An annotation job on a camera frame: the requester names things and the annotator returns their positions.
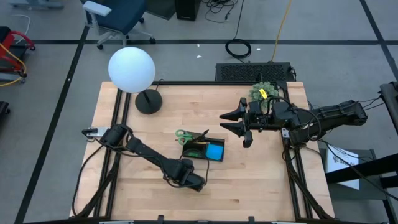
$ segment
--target white ball lamp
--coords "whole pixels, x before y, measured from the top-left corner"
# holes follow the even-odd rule
[[[162,96],[149,90],[155,79],[155,63],[145,51],[125,47],[112,55],[108,65],[112,82],[122,91],[139,93],[136,107],[143,114],[153,114],[162,106]]]

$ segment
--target black speaker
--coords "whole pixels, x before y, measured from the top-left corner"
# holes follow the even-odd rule
[[[197,18],[201,0],[175,0],[177,18],[194,21]]]

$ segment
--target gray carpet floor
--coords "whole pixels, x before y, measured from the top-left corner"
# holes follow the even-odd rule
[[[30,11],[0,2],[0,26],[25,32],[33,40],[78,40],[84,27],[84,13],[78,0],[62,1],[61,11]],[[277,35],[288,0],[245,1],[238,38],[273,40]],[[201,5],[195,22],[180,21],[174,15],[166,21],[145,14],[137,29],[150,32],[157,40],[227,40],[236,32],[242,0],[228,21],[216,24],[205,20],[208,10]],[[398,40],[398,1],[367,0],[385,40]],[[224,14],[209,15],[223,20]],[[96,40],[94,30],[89,40]],[[131,36],[131,40],[145,37]],[[377,40],[360,1],[301,0],[290,8],[281,40]],[[12,113],[0,129],[0,217],[13,223],[54,114],[76,44],[39,44],[28,52],[29,77],[23,85],[0,88],[0,100],[10,103]],[[236,63],[223,44],[136,45],[154,60],[156,79],[214,80],[216,63]],[[120,45],[94,44],[83,47],[25,222],[67,218],[80,169],[85,139],[80,131],[91,124],[101,82],[109,80],[107,64]],[[251,62],[271,59],[273,45],[252,45]],[[398,46],[389,45],[398,58]],[[234,45],[240,52],[244,47]],[[278,46],[276,62],[290,62],[297,80],[304,82],[314,105],[367,100],[377,96],[379,85],[395,80],[379,45],[284,45]],[[340,127],[325,139],[348,149],[374,149],[378,157],[397,153],[398,136],[386,108],[369,110],[368,122],[358,127]],[[385,222],[381,202],[333,200],[336,216],[357,222]]]

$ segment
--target black lamp stand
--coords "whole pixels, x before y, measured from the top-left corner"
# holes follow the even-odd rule
[[[136,107],[143,114],[153,114],[162,107],[162,96],[156,90],[144,90],[137,95]]]

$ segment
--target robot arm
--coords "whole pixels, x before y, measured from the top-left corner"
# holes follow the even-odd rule
[[[327,131],[338,126],[359,126],[368,119],[361,104],[353,100],[310,111],[298,108],[287,101],[276,102],[272,105],[271,112],[268,111],[265,114],[260,105],[261,102],[258,101],[250,102],[246,112],[248,104],[245,98],[241,98],[236,110],[220,115],[221,119],[231,121],[242,119],[238,123],[220,123],[220,125],[239,137],[244,136],[243,147],[245,148],[250,147],[253,141],[250,130],[261,132],[262,130],[278,131],[285,128],[289,131],[290,144],[299,146],[307,143],[311,137],[320,138]]]
[[[159,167],[164,175],[164,179],[169,182],[170,180],[177,184],[172,187],[189,187],[197,192],[205,185],[205,179],[193,173],[193,162],[190,159],[169,159],[162,154],[153,150],[149,146],[143,144],[140,139],[136,138],[132,131],[125,125],[114,125],[111,129],[107,130],[100,142],[110,148],[118,148],[119,143],[128,132],[130,136],[126,139],[126,147],[124,150],[137,154],[138,157],[143,157],[149,162]]]

